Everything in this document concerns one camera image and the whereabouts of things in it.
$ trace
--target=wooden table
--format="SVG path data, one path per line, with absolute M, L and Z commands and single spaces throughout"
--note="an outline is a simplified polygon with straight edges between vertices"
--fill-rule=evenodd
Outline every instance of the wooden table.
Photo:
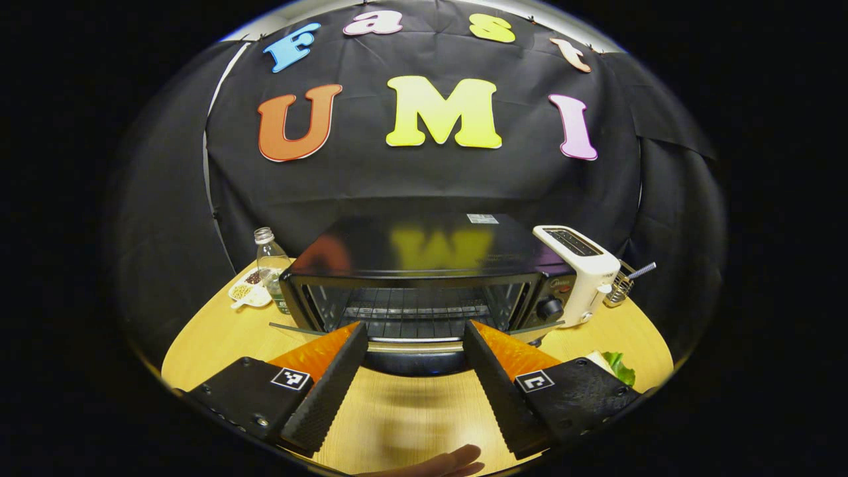
M 269 326 L 296 326 L 273 302 L 230 308 L 227 290 L 253 267 L 215 294 L 176 337 L 162 365 L 167 385 L 191 390 L 241 356 L 268 361 L 304 343 Z M 639 392 L 662 384 L 673 370 L 666 342 L 631 300 L 602 306 L 583 325 L 555 328 L 540 349 L 562 361 L 594 350 L 623 352 L 625 364 L 636 370 Z M 537 457 L 515 460 L 507 451 L 473 371 L 405 378 L 360 368 L 321 451 L 306 460 L 358 474 L 419 463 L 465 444 L 482 449 L 478 461 L 486 464 L 485 474 Z

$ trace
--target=black fabric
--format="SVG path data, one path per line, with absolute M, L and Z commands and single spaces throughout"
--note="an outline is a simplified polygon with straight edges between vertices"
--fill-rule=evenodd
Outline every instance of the black fabric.
M 642 194 L 629 240 L 615 251 L 635 268 L 630 297 L 662 334 L 672 358 L 690 352 L 716 309 L 727 256 L 727 205 L 711 169 L 717 152 L 662 82 L 625 53 L 601 58 L 628 98 L 639 137 Z
M 357 15 L 403 14 L 392 35 L 346 37 Z M 513 43 L 477 38 L 471 14 L 510 22 Z M 310 53 L 279 73 L 262 50 L 315 21 Z M 550 38 L 565 38 L 592 67 L 584 74 Z M 653 75 L 624 53 L 600 54 L 543 25 L 498 10 L 443 1 L 358 4 L 298 22 L 249 43 L 206 111 L 227 63 L 243 43 L 214 45 L 163 91 L 135 127 L 117 199 L 114 280 L 131 336 L 154 366 L 194 313 L 255 260 L 253 230 L 271 227 L 290 255 L 341 216 L 415 210 L 506 213 L 530 228 L 576 228 L 634 267 L 658 269 L 637 281 L 634 301 L 663 334 L 677 361 L 711 315 L 722 282 L 724 212 L 705 163 L 715 156 L 690 115 Z M 393 148 L 395 76 L 425 76 L 445 97 L 465 78 L 491 81 L 500 149 L 463 148 L 427 136 Z M 326 143 L 276 163 L 259 151 L 257 108 L 293 94 L 286 135 L 309 128 L 313 87 L 341 84 Z M 595 161 L 566 157 L 550 94 L 587 105 Z M 226 253 L 204 190 L 202 136 Z M 639 199 L 641 187 L 641 204 Z
M 122 323 L 157 368 L 233 277 L 206 198 L 203 133 L 215 86 L 239 48 L 216 43 L 163 88 L 122 143 L 110 187 L 106 273 Z
M 366 11 L 394 9 L 403 30 L 353 38 L 342 29 Z M 506 19 L 512 44 L 483 40 L 469 31 L 468 17 Z M 310 22 L 310 54 L 279 73 L 267 46 Z M 340 216 L 397 210 L 465 213 L 504 212 L 531 227 L 567 223 L 611 250 L 633 226 L 639 196 L 638 144 L 625 97 L 610 69 L 583 44 L 594 71 L 586 75 L 563 58 L 541 26 L 492 8 L 452 2 L 380 2 L 343 8 L 298 22 L 252 44 L 221 87 L 209 118 L 210 178 L 227 249 L 238 269 L 254 258 L 252 232 L 271 227 L 288 253 L 299 254 Z M 445 97 L 464 78 L 491 81 L 500 149 L 463 148 L 453 139 L 436 144 L 427 135 L 418 147 L 393 148 L 395 76 L 425 76 Z M 286 163 L 267 160 L 257 146 L 258 106 L 294 94 L 286 134 L 309 128 L 312 87 L 341 84 L 333 102 L 332 128 L 313 155 Z M 563 142 L 558 109 L 550 94 L 578 98 L 596 161 L 575 160 Z

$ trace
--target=oven top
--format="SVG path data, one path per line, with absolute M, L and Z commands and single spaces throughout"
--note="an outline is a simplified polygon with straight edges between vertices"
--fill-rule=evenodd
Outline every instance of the oven top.
M 351 216 L 333 223 L 298 257 L 294 274 L 491 276 L 571 268 L 531 229 L 502 214 Z

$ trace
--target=metal rod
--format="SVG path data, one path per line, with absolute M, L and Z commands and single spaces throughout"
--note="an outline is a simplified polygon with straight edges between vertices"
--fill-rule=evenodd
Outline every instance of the metal rod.
M 651 270 L 653 270 L 655 268 L 656 268 L 656 262 L 652 261 L 649 265 L 646 265 L 646 266 L 640 268 L 639 270 L 629 274 L 628 280 L 633 280 L 636 277 L 641 277 L 642 275 L 645 275 L 647 272 L 650 272 Z

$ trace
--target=white sticker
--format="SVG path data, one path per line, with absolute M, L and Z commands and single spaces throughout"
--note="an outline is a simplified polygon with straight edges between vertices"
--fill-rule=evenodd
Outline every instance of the white sticker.
M 490 214 L 466 214 L 471 223 L 498 223 Z
M 304 387 L 304 384 L 306 384 L 306 381 L 309 380 L 309 378 L 309 373 L 283 368 L 276 374 L 274 379 L 271 380 L 271 383 L 284 388 L 300 390 L 300 388 Z
M 516 376 L 516 381 L 524 392 L 533 392 L 554 385 L 554 381 L 541 369 L 532 373 L 524 373 Z

